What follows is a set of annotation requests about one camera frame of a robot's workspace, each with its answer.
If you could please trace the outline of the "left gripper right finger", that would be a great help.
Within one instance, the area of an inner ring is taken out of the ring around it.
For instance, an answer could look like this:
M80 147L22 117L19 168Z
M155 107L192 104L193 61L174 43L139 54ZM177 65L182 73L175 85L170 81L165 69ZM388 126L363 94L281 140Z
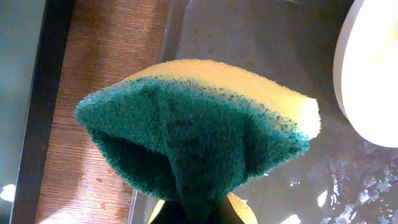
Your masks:
M244 224L226 198L211 214L211 224Z

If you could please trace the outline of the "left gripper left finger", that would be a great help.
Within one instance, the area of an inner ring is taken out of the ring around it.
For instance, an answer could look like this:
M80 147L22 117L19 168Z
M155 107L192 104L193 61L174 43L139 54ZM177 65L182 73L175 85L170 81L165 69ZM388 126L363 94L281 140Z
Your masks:
M178 202L159 200L150 216L150 224L185 224L187 218Z

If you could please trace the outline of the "green and yellow sponge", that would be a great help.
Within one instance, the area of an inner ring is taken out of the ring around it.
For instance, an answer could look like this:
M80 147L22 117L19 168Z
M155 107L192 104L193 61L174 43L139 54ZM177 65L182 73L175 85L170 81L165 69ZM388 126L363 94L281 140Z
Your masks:
M230 192L295 159L321 129L317 100L212 60L159 63L84 97L75 119L136 190L211 223Z

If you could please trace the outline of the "brown serving tray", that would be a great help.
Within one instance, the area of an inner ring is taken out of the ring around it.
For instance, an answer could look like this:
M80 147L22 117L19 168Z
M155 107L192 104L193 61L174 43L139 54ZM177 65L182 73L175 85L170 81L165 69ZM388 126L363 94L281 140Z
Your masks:
M340 111L333 57L350 1L170 1L159 61L205 58L316 98L322 130L295 160L235 190L259 223L396 223L397 151Z

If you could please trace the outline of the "black rectangular water tray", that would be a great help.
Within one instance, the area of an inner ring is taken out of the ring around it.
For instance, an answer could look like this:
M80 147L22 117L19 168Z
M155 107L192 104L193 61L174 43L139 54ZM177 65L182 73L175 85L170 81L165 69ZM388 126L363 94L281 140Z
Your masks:
M1 222L33 223L74 0L1 0Z

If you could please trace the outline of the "white plate at back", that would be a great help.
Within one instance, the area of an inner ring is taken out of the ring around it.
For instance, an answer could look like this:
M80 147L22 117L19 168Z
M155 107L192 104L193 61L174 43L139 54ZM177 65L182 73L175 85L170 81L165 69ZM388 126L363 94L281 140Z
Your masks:
M365 140L397 147L397 0L353 1L338 37L333 84Z

